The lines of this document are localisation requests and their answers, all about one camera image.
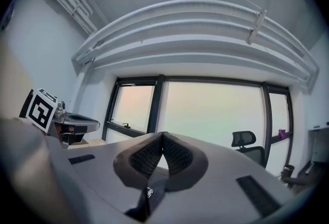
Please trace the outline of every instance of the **window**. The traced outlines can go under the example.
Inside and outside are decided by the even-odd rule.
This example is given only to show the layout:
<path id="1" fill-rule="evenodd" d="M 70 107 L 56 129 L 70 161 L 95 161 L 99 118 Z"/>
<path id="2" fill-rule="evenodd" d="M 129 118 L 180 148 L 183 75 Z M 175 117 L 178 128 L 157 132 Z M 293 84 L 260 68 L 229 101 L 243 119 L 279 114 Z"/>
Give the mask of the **window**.
<path id="1" fill-rule="evenodd" d="M 280 129 L 289 132 L 289 114 L 287 96 L 269 94 L 272 108 L 272 136 L 277 136 Z"/>
<path id="2" fill-rule="evenodd" d="M 146 133 L 153 90 L 154 86 L 119 87 L 111 122 Z"/>
<path id="3" fill-rule="evenodd" d="M 264 107 L 259 87 L 166 82 L 158 132 L 168 131 L 231 147 L 233 132 L 252 131 L 263 146 Z"/>
<path id="4" fill-rule="evenodd" d="M 266 170 L 278 177 L 283 170 L 288 155 L 290 139 L 282 140 L 271 145 Z"/>
<path id="5" fill-rule="evenodd" d="M 164 75 L 118 78 L 105 124 L 102 139 L 107 143 L 168 131 L 231 148 L 233 132 L 251 131 L 256 143 L 246 147 L 262 146 L 266 169 L 275 176 L 289 162 L 294 130 L 286 87 Z M 287 139 L 280 129 L 286 130 Z M 159 166 L 166 167 L 166 161 Z"/>

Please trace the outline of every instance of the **purple object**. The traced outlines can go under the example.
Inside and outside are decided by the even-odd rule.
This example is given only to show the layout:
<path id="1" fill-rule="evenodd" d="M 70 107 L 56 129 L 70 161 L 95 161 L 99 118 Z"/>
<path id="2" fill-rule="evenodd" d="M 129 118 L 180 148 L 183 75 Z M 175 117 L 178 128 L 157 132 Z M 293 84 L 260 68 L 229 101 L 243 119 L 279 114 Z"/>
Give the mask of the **purple object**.
<path id="1" fill-rule="evenodd" d="M 279 136 L 281 136 L 282 139 L 286 139 L 286 130 L 279 129 Z"/>

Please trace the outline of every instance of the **black rubber pad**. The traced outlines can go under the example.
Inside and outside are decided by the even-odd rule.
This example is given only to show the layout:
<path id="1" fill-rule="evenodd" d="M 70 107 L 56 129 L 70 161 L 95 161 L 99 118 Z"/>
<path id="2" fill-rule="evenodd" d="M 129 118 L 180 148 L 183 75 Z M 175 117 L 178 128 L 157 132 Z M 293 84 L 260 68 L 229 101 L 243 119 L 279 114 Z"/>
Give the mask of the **black rubber pad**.
<path id="1" fill-rule="evenodd" d="M 71 164 L 78 164 L 82 163 L 91 159 L 94 159 L 95 157 L 93 155 L 84 155 L 84 156 L 77 156 L 77 157 L 72 157 L 69 158 L 68 160 L 70 161 Z"/>
<path id="2" fill-rule="evenodd" d="M 262 217 L 279 209 L 280 205 L 251 176 L 241 177 L 236 181 Z"/>

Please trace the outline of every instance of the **metal bracket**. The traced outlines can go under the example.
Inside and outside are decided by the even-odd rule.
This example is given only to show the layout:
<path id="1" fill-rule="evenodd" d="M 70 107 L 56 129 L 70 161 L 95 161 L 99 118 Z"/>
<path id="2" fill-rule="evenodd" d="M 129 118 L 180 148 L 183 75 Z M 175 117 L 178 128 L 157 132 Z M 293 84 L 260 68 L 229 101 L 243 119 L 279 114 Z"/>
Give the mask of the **metal bracket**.
<path id="1" fill-rule="evenodd" d="M 255 22 L 255 26 L 254 28 L 252 29 L 249 37 L 247 38 L 247 43 L 249 45 L 251 45 L 251 43 L 253 42 L 254 38 L 256 37 L 258 31 L 261 29 L 262 25 L 263 25 L 263 21 L 264 21 L 264 18 L 266 16 L 266 13 L 267 13 L 267 10 L 266 9 L 262 9 L 261 12 L 258 14 L 258 17 L 256 19 L 256 22 Z"/>

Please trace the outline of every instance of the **apriltag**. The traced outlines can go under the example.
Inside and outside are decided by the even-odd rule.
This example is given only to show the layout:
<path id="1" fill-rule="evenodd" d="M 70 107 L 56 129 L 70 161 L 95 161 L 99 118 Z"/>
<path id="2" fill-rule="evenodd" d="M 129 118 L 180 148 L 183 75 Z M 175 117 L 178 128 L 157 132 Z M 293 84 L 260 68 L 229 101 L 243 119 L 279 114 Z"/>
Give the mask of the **apriltag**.
<path id="1" fill-rule="evenodd" d="M 56 97 L 40 88 L 33 92 L 26 118 L 44 132 L 48 132 L 58 105 Z"/>

